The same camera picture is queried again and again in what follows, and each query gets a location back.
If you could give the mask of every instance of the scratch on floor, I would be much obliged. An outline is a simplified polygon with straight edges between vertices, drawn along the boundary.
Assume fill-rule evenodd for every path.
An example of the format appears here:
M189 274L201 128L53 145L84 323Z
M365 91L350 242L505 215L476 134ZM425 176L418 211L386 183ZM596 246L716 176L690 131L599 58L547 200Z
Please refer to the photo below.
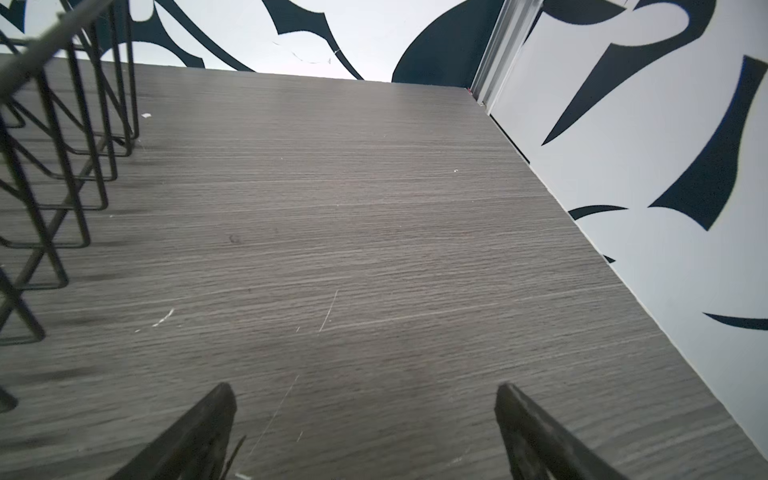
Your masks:
M269 423L266 424L266 427L264 427L264 430L261 432L261 435L259 435L259 438L256 439L256 443L253 444L252 449L250 452L248 452L248 456L243 460L244 462L247 462L250 456L253 454L253 450L256 450L256 447L259 445L259 442L261 442L262 437L264 437L264 434L267 430L270 429L270 425L272 425L272 422L274 421L275 417L277 416L277 413L280 411L280 407L283 406L283 402L286 401L286 398L288 397L288 394L290 393L291 389L293 389L293 386L296 385L296 381L299 379L299 376L297 375L295 379L293 379L293 383L290 384L290 387L288 387L288 391L285 395L283 395L283 399L280 400L280 403L277 405L277 410L272 414L272 418L270 419Z
M331 306L330 306L330 308L328 309L328 313L326 313L326 319L325 319L325 320L323 320L323 324L320 326L320 329L319 329L319 330L317 330L317 334L318 334L318 335L320 334L320 332L322 332L322 331L323 331L323 327L326 325L326 322L328 321L328 315L330 315L330 314L331 314L331 309L333 308L333 304L336 302L336 295L338 295L338 294L339 294L339 291L338 291L338 290L336 291L336 293L334 293L334 294L333 294L333 300L331 300Z
M170 309L170 312L168 312L168 314L167 314L166 316L164 316L163 318L161 318L161 319L160 319L160 321L159 321L159 322L157 322L157 323L155 323L153 326L158 326L158 325L160 325L162 322L164 322L165 320L167 320L167 319L168 319L168 317L170 317L171 315L173 315L173 314L174 314L174 310L175 310L175 309Z
M432 312L414 313L412 315L404 315L404 316L394 316L386 319L369 320L367 322L344 323L343 325L334 326L333 328L346 329L346 328L356 328L361 326L371 326L371 325L376 325L378 323L388 323L388 322L395 322L400 320L411 320L411 319L421 318L424 316L444 315L446 313L457 313L457 312L463 312L466 310L479 310L479 309L488 308L491 306L497 306L498 304L499 302L492 302L492 303L483 303L481 305L460 306L457 308L451 308L447 310L433 310Z

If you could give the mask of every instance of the wall mural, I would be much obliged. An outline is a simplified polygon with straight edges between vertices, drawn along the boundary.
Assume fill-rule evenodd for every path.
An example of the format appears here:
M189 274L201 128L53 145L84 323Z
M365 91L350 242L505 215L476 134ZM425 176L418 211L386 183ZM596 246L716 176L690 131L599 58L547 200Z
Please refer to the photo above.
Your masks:
M492 112L768 453L768 2L545 0Z
M377 3L131 0L135 61L468 87L503 0ZM0 30L39 35L59 11L58 0L2 0ZM99 29L107 50L106 21Z

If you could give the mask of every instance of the black painted mural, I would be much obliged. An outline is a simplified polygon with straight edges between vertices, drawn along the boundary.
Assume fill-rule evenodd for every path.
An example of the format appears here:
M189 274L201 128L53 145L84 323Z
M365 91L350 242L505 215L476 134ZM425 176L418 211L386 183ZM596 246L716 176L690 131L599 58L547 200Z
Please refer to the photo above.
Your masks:
M80 2L81 0L70 1L73 6ZM312 12L290 0L261 0L261 2L278 35L297 31L317 35L328 44L333 55L354 78L364 79L344 55L343 45L339 45L334 37L326 13ZM502 3L503 0L466 0L438 15L431 24L425 25L422 33L403 52L394 68L392 81L468 87L475 76ZM159 5L168 12L195 40L225 64L238 71L253 71L242 58L235 58L235 55L221 48L209 35L206 35L175 0L155 0L155 5ZM212 2L210 8L222 7ZM414 8L438 7L415 4ZM24 31L27 9L27 2L13 0L8 7L0 5L0 15L16 28ZM121 19L126 13L124 5L118 3L117 14L118 25L120 25L118 43L125 42ZM163 25L157 9L153 11L150 18L139 22L132 21L132 25L134 41L147 42L165 48L187 67L205 68L202 58L192 55L174 42ZM98 31L100 46L103 49L109 49L111 40L107 36L105 20L99 23ZM393 28L389 35L396 35L396 32L397 28ZM387 42L387 38L382 38L381 41ZM141 58L137 58L137 62L141 63Z
M551 126L551 130L540 143L541 147L546 147L558 139L561 134L580 121L598 102L612 94L627 79L673 51L686 48L701 38L707 32L717 7L716 0L640 0L632 8L632 11L660 3L676 5L685 11L687 26L676 35L646 45L627 46L610 43L568 106ZM610 21L624 12L631 11L607 0L580 0L577 2L573 0L545 0L531 31L538 25L541 15L548 15L548 17L569 25L590 28L590 25ZM656 193L656 200L646 204L647 207L665 207L680 212L698 224L703 229L704 234L708 234L710 229L716 225L717 219L722 216L737 185L743 132L749 121L750 109L760 85L763 83L766 71L768 71L766 61L752 55L742 56L738 80L732 86L726 87L729 90L732 88L730 91L733 93L730 96L730 103L720 116L717 128L711 133L708 140L699 147L700 153L690 162L688 168L676 180L672 181L663 193ZM709 100L705 97L700 99L701 102L708 102ZM571 138L568 141L573 142L578 141L578 139ZM532 157L531 161L535 165L535 155ZM621 216L624 215L622 210L629 211L627 207L598 204L574 208L568 213L573 220L580 220L590 215L609 211L617 211L617 215ZM606 222L611 221L606 219L594 224L600 224L602 228L605 228ZM616 262L614 258L609 256L604 255L604 258L609 263ZM704 313L704 315L723 325L740 329L768 329L768 319L725 316L714 313Z
M441 15L413 41L392 81L469 87L503 0L467 0Z

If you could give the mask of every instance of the laminate floor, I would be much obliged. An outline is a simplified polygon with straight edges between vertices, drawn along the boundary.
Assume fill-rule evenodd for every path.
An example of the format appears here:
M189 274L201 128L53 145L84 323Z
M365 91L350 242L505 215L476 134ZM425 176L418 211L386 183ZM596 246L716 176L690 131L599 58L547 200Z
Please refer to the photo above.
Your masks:
M466 90L137 79L93 245L25 294L48 338L0 347L0 478L105 478L223 381L253 478L510 478L504 381L631 478L768 475Z

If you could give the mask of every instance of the black graphic pattern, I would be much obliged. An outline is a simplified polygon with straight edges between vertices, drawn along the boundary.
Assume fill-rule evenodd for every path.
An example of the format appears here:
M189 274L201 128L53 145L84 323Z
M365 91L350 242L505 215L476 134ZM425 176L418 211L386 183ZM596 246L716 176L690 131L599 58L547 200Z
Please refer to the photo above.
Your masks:
M594 25L619 15L624 7L608 0L545 0L541 11L571 25Z
M336 39L333 37L333 33L331 33L331 28L328 26L326 14L310 12L292 3L290 0L262 0L262 2L264 2L264 6L270 13L270 17L272 17L272 23L275 24L278 35L292 31L308 31L323 38L328 42L328 46L336 58L339 59L341 65L344 65L344 68L354 78L362 80L360 74L357 73L357 70L342 53L339 44L336 43Z
M725 325L736 326L742 329L768 330L768 319L741 318L738 316L715 315L714 313L705 313L704 315Z
M688 14L685 30L674 37L648 45L608 45L542 145L557 138L632 75L699 38L710 24L715 9L715 0L640 0L635 9L655 3L672 3L685 10Z
M709 230L733 191L747 114L768 64L744 56L728 110L696 160L650 207L677 210Z
M200 42L201 45L207 48L207 50L210 53L216 55L221 61L223 61L224 63L226 63L227 65L229 65L230 67L238 71L253 71L250 68L248 68L246 65L243 65L242 63L240 63L232 55L226 53L223 48L221 48L219 45L216 44L215 41L211 40L208 37L208 35L205 35L203 31L200 30L197 27L197 25L195 25L194 22L190 20L189 17L187 17L187 14L185 14L184 11L181 8L179 8L179 5L176 5L176 2L174 2L174 0L155 0L155 1L161 7L165 8L166 11L177 22L179 22L181 26L184 27L187 30L187 32L189 32L189 34L194 37L195 40Z
M612 210L626 210L624 207L617 207L616 205L587 205L586 207L574 208L568 211L568 215L571 218L578 220L587 215L599 214L600 212L610 212Z
M82 0L70 0L70 4L75 7ZM240 71L253 71L246 65L243 65L231 55L226 53L219 45L208 38L190 19L187 15L176 5L174 0L155 0L157 4L166 9L166 11L183 26L192 35L195 40L200 42L205 48L212 54L216 55L221 61L225 62L230 67ZM118 18L118 43L125 42L125 30L124 15L129 15L125 11L123 3L115 4L115 14ZM105 18L99 18L96 23L96 29L99 36L99 47L103 50L111 48L111 40L109 37L109 24ZM157 14L157 9L152 11L152 16L142 22L131 21L131 33L134 41L144 41L152 43L166 48L168 51L176 55L184 65L187 67L205 68L203 59L195 55L190 54L176 44L175 41L168 35L163 26L160 16Z
M533 29L534 29L534 28L536 28L536 24L538 23L538 19L540 19L540 18L541 18L541 13L542 13L543 11L544 11L544 10L543 10L542 8L540 8L540 9L538 10L538 12L536 12L536 16L533 18L533 23L531 23L531 27L528 29L528 33L527 33L527 35L525 36L525 40L523 40L523 44L524 44L525 42L527 42L527 41L528 41L528 37L530 37L530 36L531 36L531 33L533 32Z
M502 3L467 0L440 15L402 55L392 81L469 87Z
M10 6L0 5L0 15L11 22L21 31L24 31L24 14L26 13L26 0L12 0Z

